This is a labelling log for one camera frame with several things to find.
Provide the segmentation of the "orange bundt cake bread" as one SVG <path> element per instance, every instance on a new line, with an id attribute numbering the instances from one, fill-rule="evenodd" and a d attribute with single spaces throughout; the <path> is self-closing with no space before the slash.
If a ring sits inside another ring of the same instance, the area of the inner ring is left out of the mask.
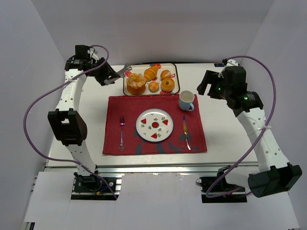
<path id="1" fill-rule="evenodd" d="M 132 73 L 127 78 L 127 90 L 132 95 L 141 95 L 146 90 L 146 79 L 142 74 Z"/>

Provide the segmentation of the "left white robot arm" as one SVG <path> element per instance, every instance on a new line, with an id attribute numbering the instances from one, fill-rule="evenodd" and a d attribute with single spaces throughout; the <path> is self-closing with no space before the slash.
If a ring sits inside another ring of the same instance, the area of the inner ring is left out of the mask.
<path id="1" fill-rule="evenodd" d="M 87 125 L 79 114 L 83 86 L 88 77 L 93 77 L 101 86 L 107 86 L 123 78 L 132 69 L 126 64 L 115 71 L 104 57 L 95 54 L 96 46 L 76 45 L 75 54 L 65 64 L 65 81 L 60 101 L 55 110 L 47 115 L 55 138 L 72 155 L 77 165 L 76 177 L 91 176 L 97 166 L 92 160 L 86 145 Z"/>

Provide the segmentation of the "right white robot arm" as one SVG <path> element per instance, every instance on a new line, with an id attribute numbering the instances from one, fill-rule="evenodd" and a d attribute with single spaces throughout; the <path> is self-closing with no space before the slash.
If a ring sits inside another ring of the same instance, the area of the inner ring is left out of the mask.
<path id="1" fill-rule="evenodd" d="M 290 163 L 271 131 L 270 121 L 276 105 L 275 81 L 271 78 L 273 102 L 266 117 L 260 96 L 248 91 L 246 70 L 235 59 L 223 59 L 221 72 L 206 71 L 197 92 L 204 95 L 210 85 L 208 96 L 226 101 L 243 126 L 251 147 L 233 165 L 219 169 L 206 197 L 228 196 L 244 187 L 258 198 L 288 192 L 302 176 L 302 170 Z"/>

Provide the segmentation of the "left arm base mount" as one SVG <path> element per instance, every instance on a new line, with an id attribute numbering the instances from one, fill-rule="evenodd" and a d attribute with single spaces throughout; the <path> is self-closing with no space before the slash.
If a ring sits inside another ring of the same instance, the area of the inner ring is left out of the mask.
<path id="1" fill-rule="evenodd" d="M 105 177 L 104 181 L 93 175 L 81 176 L 74 173 L 71 200 L 115 201 L 119 195 L 118 178 Z"/>

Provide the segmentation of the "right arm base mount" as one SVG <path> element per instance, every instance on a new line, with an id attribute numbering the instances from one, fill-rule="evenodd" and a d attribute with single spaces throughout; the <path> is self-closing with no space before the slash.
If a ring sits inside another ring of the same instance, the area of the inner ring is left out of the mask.
<path id="1" fill-rule="evenodd" d="M 239 188 L 238 185 L 228 184 L 226 179 L 222 179 L 211 191 L 211 195 L 219 195 L 224 192 L 228 192 L 229 194 L 215 197 L 215 198 L 207 198 L 206 192 L 209 187 L 214 183 L 216 179 L 218 179 L 226 170 L 230 168 L 230 165 L 223 167 L 218 170 L 216 176 L 205 176 L 198 178 L 195 183 L 196 185 L 201 187 L 201 200 L 203 204 L 222 204 L 222 203 L 246 203 L 247 196 L 245 188 L 241 188 L 235 193 L 229 193 L 230 191 Z"/>

